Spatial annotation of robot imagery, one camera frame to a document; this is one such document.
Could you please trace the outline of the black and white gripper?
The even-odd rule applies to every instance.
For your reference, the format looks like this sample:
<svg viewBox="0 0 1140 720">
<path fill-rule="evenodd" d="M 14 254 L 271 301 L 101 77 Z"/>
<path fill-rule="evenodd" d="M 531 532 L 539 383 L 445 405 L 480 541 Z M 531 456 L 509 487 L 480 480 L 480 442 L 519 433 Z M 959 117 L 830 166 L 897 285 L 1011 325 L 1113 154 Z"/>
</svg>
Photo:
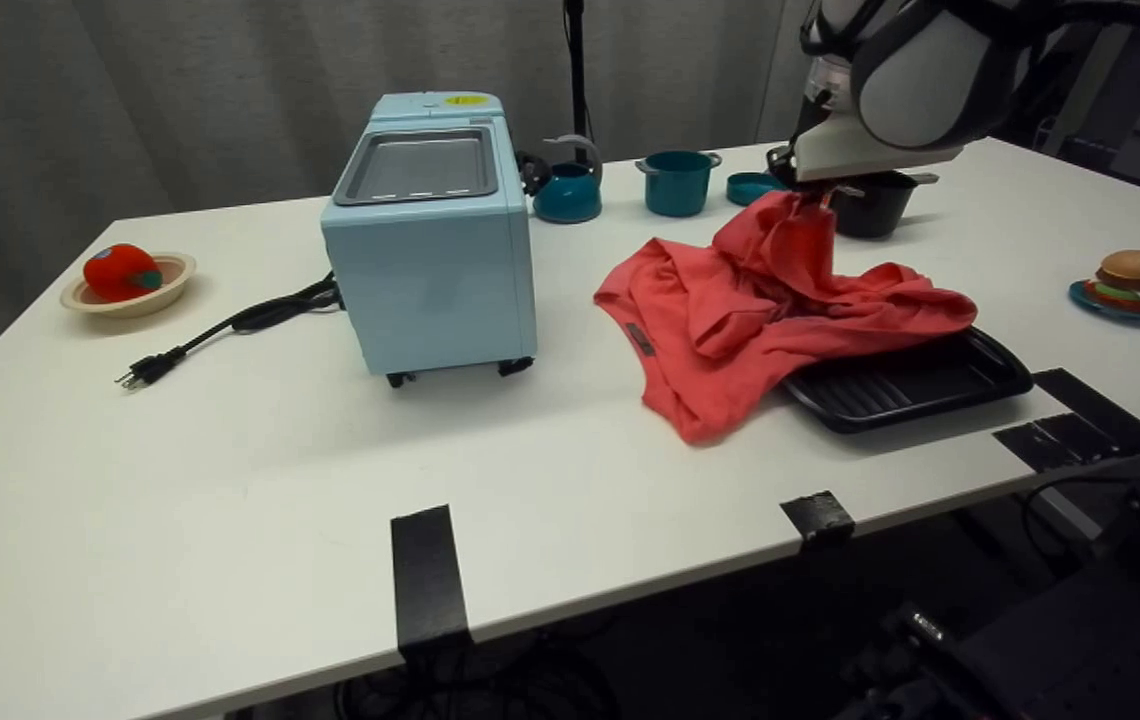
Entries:
<svg viewBox="0 0 1140 720">
<path fill-rule="evenodd" d="M 844 59 L 811 59 L 800 89 L 800 120 L 770 154 L 770 174 L 788 186 L 836 186 L 897 170 L 933 166 L 933 154 L 909 154 L 875 141 L 853 114 L 853 72 Z"/>
</svg>

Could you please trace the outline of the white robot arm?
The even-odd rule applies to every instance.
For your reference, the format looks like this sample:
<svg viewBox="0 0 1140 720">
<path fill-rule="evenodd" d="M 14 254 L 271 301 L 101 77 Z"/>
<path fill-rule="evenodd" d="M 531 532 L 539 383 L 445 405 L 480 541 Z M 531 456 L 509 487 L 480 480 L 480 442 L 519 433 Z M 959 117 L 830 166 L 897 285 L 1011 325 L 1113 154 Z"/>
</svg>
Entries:
<svg viewBox="0 0 1140 720">
<path fill-rule="evenodd" d="M 800 123 L 770 154 L 788 189 L 954 159 L 1032 91 L 1070 26 L 1140 28 L 1127 0 L 811 0 Z"/>
</svg>

